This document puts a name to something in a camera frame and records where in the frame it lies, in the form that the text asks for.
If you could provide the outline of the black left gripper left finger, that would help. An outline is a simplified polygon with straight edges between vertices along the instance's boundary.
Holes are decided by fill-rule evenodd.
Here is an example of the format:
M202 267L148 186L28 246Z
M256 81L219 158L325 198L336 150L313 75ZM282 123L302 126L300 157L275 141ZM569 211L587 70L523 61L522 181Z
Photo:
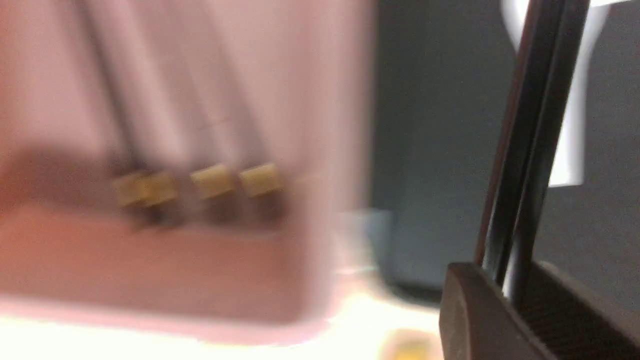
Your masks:
M448 265L439 337L445 360L557 359L473 263Z

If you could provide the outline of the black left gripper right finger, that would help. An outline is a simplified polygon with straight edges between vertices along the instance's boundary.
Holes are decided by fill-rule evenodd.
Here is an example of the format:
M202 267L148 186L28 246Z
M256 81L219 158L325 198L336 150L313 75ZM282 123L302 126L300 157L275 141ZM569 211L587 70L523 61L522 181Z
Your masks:
M548 263L532 265L519 314L556 360L637 360L639 314Z

